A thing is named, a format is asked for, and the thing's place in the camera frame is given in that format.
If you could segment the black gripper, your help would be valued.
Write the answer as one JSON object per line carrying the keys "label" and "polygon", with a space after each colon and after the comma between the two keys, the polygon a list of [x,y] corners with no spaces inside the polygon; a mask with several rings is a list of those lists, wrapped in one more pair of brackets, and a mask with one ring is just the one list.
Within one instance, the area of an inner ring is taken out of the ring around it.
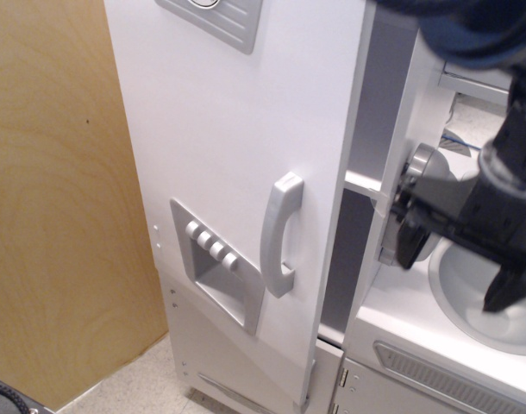
{"label": "black gripper", "polygon": [[[499,190],[485,175],[465,208],[464,222],[472,234],[464,247],[501,265],[488,287],[482,310],[497,313],[526,299],[526,200]],[[397,236],[396,260],[405,270],[431,254],[431,232],[405,218]]]}

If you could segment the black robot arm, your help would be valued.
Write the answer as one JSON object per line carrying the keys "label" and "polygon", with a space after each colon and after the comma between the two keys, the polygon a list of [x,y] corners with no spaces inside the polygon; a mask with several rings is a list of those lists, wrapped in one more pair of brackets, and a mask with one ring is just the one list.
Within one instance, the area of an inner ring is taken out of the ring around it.
{"label": "black robot arm", "polygon": [[526,1],[388,1],[414,16],[432,52],[468,70],[510,79],[504,122],[460,181],[404,175],[392,204],[397,262],[410,268],[433,234],[496,262],[483,300],[497,313],[526,298]]}

